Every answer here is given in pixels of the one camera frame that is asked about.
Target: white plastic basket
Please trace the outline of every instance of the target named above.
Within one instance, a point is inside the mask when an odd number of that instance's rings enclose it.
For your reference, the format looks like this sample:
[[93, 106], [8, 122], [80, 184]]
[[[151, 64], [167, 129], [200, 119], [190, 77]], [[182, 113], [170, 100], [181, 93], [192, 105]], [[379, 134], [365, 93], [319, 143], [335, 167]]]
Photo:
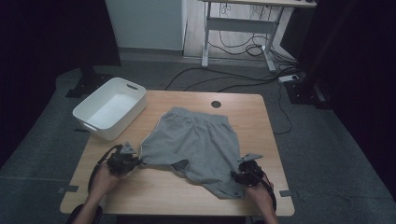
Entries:
[[81, 126], [111, 141], [116, 139], [146, 107], [146, 89], [114, 77], [74, 110]]

